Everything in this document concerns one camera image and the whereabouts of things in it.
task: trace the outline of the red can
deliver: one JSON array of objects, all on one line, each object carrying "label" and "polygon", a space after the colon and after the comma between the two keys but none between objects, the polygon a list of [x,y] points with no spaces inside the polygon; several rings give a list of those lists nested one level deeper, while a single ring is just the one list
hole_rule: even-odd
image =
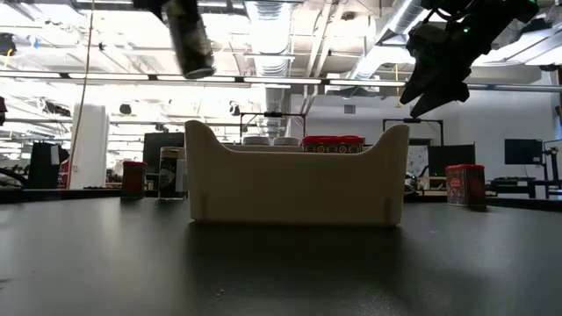
[{"label": "red can", "polygon": [[145,162],[123,162],[122,198],[144,198],[144,180],[147,174]]},{"label": "red can", "polygon": [[358,154],[363,143],[358,136],[306,136],[302,147],[306,153]]},{"label": "red can", "polygon": [[484,166],[461,164],[449,166],[447,172],[447,203],[486,206]]}]

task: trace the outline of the computer monitor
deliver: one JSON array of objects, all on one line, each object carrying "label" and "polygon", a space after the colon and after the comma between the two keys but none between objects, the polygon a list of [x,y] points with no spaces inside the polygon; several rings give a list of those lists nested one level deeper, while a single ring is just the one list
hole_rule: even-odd
[{"label": "computer monitor", "polygon": [[26,189],[56,189],[61,164],[68,157],[61,145],[34,142]]},{"label": "computer monitor", "polygon": [[428,146],[429,176],[446,176],[447,166],[476,163],[474,145]]},{"label": "computer monitor", "polygon": [[160,172],[160,148],[183,147],[184,143],[183,133],[144,134],[142,160],[147,163],[147,174],[157,174]]},{"label": "computer monitor", "polygon": [[540,165],[543,163],[542,140],[505,140],[505,164]]}]

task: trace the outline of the desk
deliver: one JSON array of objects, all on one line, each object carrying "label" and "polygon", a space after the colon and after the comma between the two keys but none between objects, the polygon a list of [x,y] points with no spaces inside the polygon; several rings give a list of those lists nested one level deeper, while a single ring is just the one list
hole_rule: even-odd
[{"label": "desk", "polygon": [[405,205],[396,229],[200,226],[187,204],[0,205],[14,315],[558,315],[562,214]]},{"label": "desk", "polygon": [[[498,195],[502,193],[527,194],[529,198],[537,198],[536,185],[534,184],[536,181],[537,180],[493,180],[487,190],[494,191]],[[525,182],[527,185],[518,185],[519,182]]]},{"label": "desk", "polygon": [[531,181],[529,182],[529,185],[533,185],[534,187],[536,186],[544,186],[544,195],[546,199],[550,198],[550,195],[560,195],[558,193],[558,189],[559,185],[562,183],[562,180],[558,180],[558,181],[552,181],[552,180],[535,180],[535,181]]}]

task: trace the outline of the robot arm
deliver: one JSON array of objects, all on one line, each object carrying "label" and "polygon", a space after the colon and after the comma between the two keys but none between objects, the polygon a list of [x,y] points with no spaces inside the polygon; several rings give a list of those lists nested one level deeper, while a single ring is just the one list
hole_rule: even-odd
[{"label": "robot arm", "polygon": [[[406,104],[421,96],[413,118],[450,101],[464,102],[470,94],[463,80],[472,63],[490,52],[513,19],[527,23],[538,12],[536,0],[422,0],[421,6],[430,12],[409,33],[406,48],[415,67],[400,98]],[[444,29],[428,24],[433,14],[447,21]]]},{"label": "robot arm", "polygon": [[187,79],[213,75],[214,57],[197,0],[133,0],[135,8],[153,12],[163,21],[166,12],[177,63]]}]

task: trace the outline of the pipe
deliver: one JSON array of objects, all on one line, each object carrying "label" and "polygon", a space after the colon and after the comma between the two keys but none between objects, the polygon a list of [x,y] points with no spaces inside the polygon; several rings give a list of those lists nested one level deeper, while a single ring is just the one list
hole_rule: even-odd
[{"label": "pipe", "polygon": [[[250,20],[252,50],[256,54],[286,55],[290,48],[292,4],[245,2]],[[257,58],[256,73],[259,76],[287,77],[289,60],[280,58]],[[283,106],[285,90],[264,88],[262,111],[288,112]],[[287,122],[283,118],[265,118],[270,138],[283,136]]]},{"label": "pipe", "polygon": [[[0,77],[5,77],[5,78],[20,78],[20,79],[40,79],[42,82],[44,83],[75,83],[76,81],[80,80],[80,79],[72,79],[72,78],[51,78],[51,77],[43,77],[41,76],[41,74],[53,74],[53,72],[48,72],[48,71],[31,71],[31,73],[36,73],[38,74],[38,76],[23,76],[23,75],[17,75],[17,74],[10,74],[10,75],[2,75],[2,73],[4,73],[3,71],[0,71]],[[123,74],[105,74],[105,75],[123,75]],[[209,81],[204,81],[204,82],[188,82],[188,81],[175,81],[175,80],[157,80],[157,81],[152,81],[152,80],[128,80],[128,79],[91,79],[89,80],[90,83],[94,82],[94,83],[104,83],[107,84],[109,82],[116,82],[119,84],[135,84],[135,85],[143,85],[143,84],[155,84],[155,83],[165,83],[166,85],[185,85],[186,83],[196,83],[196,84],[204,84],[207,85],[209,83],[221,83],[223,85],[227,85],[228,87],[247,87],[250,84],[258,84],[258,83],[267,83],[267,84],[271,84],[271,83],[275,83],[269,79],[274,79],[274,78],[262,78],[262,77],[255,77],[255,76],[245,76],[245,77],[239,77],[239,76],[233,76],[234,81],[232,83],[224,83],[223,81],[221,81],[222,78],[221,76],[218,76],[217,78],[219,78],[217,81],[213,81],[213,80],[209,80]],[[351,80],[346,80],[346,79],[327,79],[327,78],[302,78],[302,77],[286,77],[283,78],[285,81],[279,82],[280,84],[290,84],[290,85],[339,85],[339,86],[346,86],[346,87],[355,87],[357,86],[357,81],[351,81]],[[303,80],[317,80],[318,83],[310,83],[310,82],[300,82]],[[370,86],[370,87],[396,87],[398,84],[399,87],[403,87],[405,84],[407,83],[407,81],[389,81],[389,80],[373,80],[370,81],[368,84],[366,85],[362,85],[362,86]],[[469,90],[490,90],[490,91],[518,91],[518,92],[550,92],[550,93],[562,93],[562,85],[535,85],[535,84],[494,84],[494,83],[469,83],[468,85],[468,89]]]},{"label": "pipe", "polygon": [[314,86],[314,92],[308,98],[308,105],[306,106],[305,117],[308,116],[308,112],[310,112],[310,108],[313,107],[314,100],[316,100],[317,96],[318,96],[318,86]]},{"label": "pipe", "polygon": [[[48,124],[72,124],[72,118],[6,118],[6,123],[26,123],[26,124],[37,124],[37,123],[48,123]],[[160,125],[171,125],[171,126],[183,126],[185,122],[151,122],[151,121],[110,121],[111,125],[143,125],[143,126],[155,126]],[[237,123],[205,123],[207,126],[225,126],[225,127],[238,127]],[[256,127],[256,124],[249,124],[249,127]]]},{"label": "pipe", "polygon": [[[341,18],[342,18],[342,14],[343,11],[345,9],[345,5],[348,3],[348,1],[346,2],[340,2],[337,5],[337,9],[335,9],[335,13],[334,13],[334,18],[332,19],[332,25],[334,23],[337,23]],[[318,65],[316,66],[316,70],[314,71],[314,76],[318,77],[322,71],[322,68],[324,68],[324,62],[326,62],[326,58],[328,57],[328,52],[330,51],[330,48],[332,47],[332,42],[334,42],[334,36],[328,36],[326,38],[326,40],[324,41],[324,46],[322,47],[322,52],[320,54],[320,59],[318,60]]]},{"label": "pipe", "polygon": [[388,34],[403,34],[406,33],[414,26],[424,9],[420,6],[422,0],[397,0],[393,6],[393,11],[390,13],[387,22],[377,30],[375,34],[375,46],[365,54],[365,57],[357,62],[355,67],[349,73],[349,79],[366,80],[370,79],[378,67],[385,62],[390,62],[386,57],[392,56],[393,53],[385,54],[383,48],[378,44]]},{"label": "pipe", "polygon": [[[9,142],[32,142],[32,141],[72,141],[72,139],[49,139],[49,138],[16,138],[16,139],[11,139],[11,140],[4,140],[4,141],[9,141]],[[142,142],[143,140],[137,139],[137,140],[108,140],[108,142]]]},{"label": "pipe", "polygon": [[332,2],[324,1],[324,6],[322,7],[322,11],[321,11],[321,18],[318,21],[319,22],[318,30],[316,30],[316,36],[314,37],[313,46],[312,49],[310,50],[310,57],[308,58],[308,64],[306,65],[305,76],[310,76],[312,74],[314,62],[316,61],[316,54],[318,54],[318,51],[320,50],[320,45],[324,40],[324,35],[326,34],[326,29],[328,26],[328,20],[330,18],[331,11],[332,11]]}]

